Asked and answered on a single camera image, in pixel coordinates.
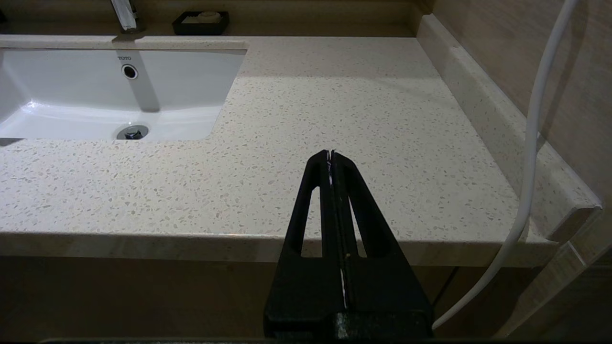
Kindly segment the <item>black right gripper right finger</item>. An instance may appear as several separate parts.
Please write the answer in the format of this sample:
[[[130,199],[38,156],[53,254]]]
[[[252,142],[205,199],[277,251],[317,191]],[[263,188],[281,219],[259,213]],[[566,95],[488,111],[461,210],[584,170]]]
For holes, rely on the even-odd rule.
[[[331,152],[345,309],[337,338],[431,338],[433,309],[355,163]]]

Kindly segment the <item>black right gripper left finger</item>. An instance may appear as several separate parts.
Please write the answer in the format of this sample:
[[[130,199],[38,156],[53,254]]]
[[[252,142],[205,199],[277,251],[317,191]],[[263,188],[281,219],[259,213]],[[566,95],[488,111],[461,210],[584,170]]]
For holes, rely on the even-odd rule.
[[[345,309],[341,244],[329,172],[330,153],[308,159],[264,308],[271,338],[323,338],[330,318]],[[312,191],[319,188],[322,255],[302,256]]]

